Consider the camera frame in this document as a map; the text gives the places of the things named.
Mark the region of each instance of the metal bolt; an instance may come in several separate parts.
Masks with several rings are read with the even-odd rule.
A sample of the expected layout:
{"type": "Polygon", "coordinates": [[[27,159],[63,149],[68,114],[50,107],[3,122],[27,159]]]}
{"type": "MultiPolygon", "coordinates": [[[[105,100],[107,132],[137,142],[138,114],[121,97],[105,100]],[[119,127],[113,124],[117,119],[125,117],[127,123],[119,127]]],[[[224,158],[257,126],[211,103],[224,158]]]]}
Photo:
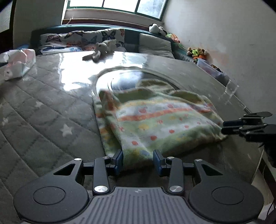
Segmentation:
{"type": "Polygon", "coordinates": [[[106,192],[107,190],[108,190],[108,188],[103,185],[99,185],[94,188],[94,191],[99,192],[99,193],[106,192]]]}
{"type": "Polygon", "coordinates": [[[178,193],[178,192],[181,192],[181,191],[183,190],[183,188],[180,187],[180,186],[175,185],[175,186],[171,186],[171,187],[169,188],[169,190],[170,190],[171,192],[178,193]]]}

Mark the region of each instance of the window frame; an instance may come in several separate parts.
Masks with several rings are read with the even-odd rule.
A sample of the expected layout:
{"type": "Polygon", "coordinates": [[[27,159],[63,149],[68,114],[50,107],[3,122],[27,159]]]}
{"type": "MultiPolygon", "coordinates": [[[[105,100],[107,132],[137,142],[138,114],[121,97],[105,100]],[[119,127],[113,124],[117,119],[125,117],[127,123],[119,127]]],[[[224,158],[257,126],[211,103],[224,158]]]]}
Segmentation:
{"type": "Polygon", "coordinates": [[[106,10],[119,11],[119,12],[126,12],[126,13],[130,13],[130,14],[140,15],[140,16],[144,16],[144,17],[147,17],[147,18],[150,18],[150,19],[157,20],[157,21],[162,21],[163,16],[164,16],[164,13],[165,13],[165,10],[166,10],[166,7],[167,7],[167,4],[168,4],[168,2],[169,2],[169,0],[166,0],[166,1],[165,1],[164,7],[163,7],[163,10],[162,10],[160,19],[159,19],[159,18],[156,18],[156,17],[153,17],[153,16],[149,16],[149,15],[146,15],[146,14],[142,14],[142,13],[137,12],[141,0],[138,0],[138,1],[137,1],[136,8],[135,8],[135,11],[134,11],[134,12],[129,12],[129,11],[120,10],[120,9],[105,8],[105,7],[104,7],[104,2],[105,2],[105,0],[103,0],[102,7],[91,7],[91,6],[74,6],[74,7],[72,7],[72,6],[70,6],[70,1],[71,1],[71,0],[68,0],[68,2],[67,2],[67,9],[106,9],[106,10]]]}

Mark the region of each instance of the stuffed animal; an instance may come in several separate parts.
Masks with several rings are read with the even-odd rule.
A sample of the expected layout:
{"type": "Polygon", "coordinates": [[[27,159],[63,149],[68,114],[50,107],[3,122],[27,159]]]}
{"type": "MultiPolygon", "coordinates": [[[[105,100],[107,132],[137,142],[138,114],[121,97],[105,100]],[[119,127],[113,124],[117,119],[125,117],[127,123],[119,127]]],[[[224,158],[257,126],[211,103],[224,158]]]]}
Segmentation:
{"type": "Polygon", "coordinates": [[[192,56],[194,59],[194,62],[197,63],[198,58],[201,58],[203,60],[207,59],[208,52],[204,50],[203,48],[198,48],[198,49],[191,49],[190,47],[188,48],[187,51],[188,56],[192,56]]]}
{"type": "Polygon", "coordinates": [[[158,27],[157,24],[153,23],[149,26],[149,31],[154,34],[159,34],[161,36],[166,36],[167,32],[164,30],[163,27],[158,27]]]}
{"type": "Polygon", "coordinates": [[[113,53],[116,49],[116,39],[114,40],[106,40],[102,43],[95,44],[95,52],[90,55],[86,55],[83,57],[83,61],[87,61],[92,59],[94,62],[98,62],[100,56],[105,56],[107,53],[113,53]]]}

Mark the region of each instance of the gray quilted tablecloth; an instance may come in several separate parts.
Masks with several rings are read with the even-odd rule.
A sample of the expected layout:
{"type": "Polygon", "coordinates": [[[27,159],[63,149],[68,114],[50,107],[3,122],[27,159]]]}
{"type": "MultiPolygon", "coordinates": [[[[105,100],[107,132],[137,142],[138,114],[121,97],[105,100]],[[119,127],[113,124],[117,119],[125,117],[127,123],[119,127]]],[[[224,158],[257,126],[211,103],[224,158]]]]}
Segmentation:
{"type": "MultiPolygon", "coordinates": [[[[23,78],[0,85],[0,223],[18,223],[13,207],[15,192],[27,182],[74,159],[84,162],[104,156],[91,98],[90,77],[114,66],[142,66],[175,74],[183,88],[209,95],[223,119],[237,119],[243,105],[233,97],[221,105],[222,85],[192,63],[152,55],[115,52],[94,64],[84,62],[89,52],[37,56],[23,78]]],[[[262,151],[238,137],[199,147],[183,155],[185,162],[202,158],[251,181],[262,151]]],[[[85,187],[91,189],[92,177],[85,187]]],[[[152,167],[110,178],[110,185],[165,186],[152,167]]]]}

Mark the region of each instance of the folded cloth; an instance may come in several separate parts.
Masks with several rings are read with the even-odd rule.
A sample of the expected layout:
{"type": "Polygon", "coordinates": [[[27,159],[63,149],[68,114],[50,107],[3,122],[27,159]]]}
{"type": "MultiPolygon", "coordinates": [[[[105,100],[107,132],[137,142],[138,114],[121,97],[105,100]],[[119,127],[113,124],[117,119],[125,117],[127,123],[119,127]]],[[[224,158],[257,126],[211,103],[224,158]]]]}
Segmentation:
{"type": "Polygon", "coordinates": [[[168,83],[144,79],[136,88],[99,93],[96,113],[106,155],[121,146],[124,168],[152,163],[155,149],[176,156],[200,144],[220,141],[223,120],[210,100],[168,83]]]}

